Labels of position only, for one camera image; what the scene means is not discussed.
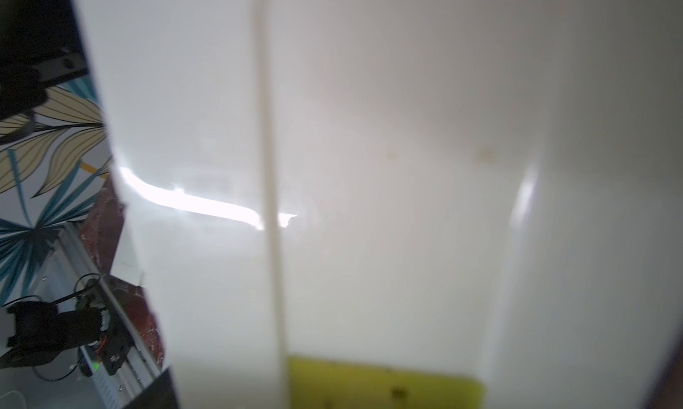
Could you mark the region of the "white dispenser base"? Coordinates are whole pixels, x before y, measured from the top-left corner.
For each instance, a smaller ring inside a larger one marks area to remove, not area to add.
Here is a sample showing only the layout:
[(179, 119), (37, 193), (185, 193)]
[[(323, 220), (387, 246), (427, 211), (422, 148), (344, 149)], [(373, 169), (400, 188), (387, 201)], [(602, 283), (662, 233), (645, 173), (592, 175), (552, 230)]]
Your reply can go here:
[(182, 407), (291, 407), (291, 357), (647, 406), (682, 0), (73, 1)]

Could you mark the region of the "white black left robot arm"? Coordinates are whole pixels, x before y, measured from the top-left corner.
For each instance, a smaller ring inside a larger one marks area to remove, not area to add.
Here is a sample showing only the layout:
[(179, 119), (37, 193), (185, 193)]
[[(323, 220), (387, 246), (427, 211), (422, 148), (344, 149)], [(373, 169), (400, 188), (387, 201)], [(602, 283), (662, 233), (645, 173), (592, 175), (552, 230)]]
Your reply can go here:
[(44, 366), (66, 350), (103, 335), (101, 309), (59, 311), (43, 301), (20, 301), (1, 309), (1, 367)]

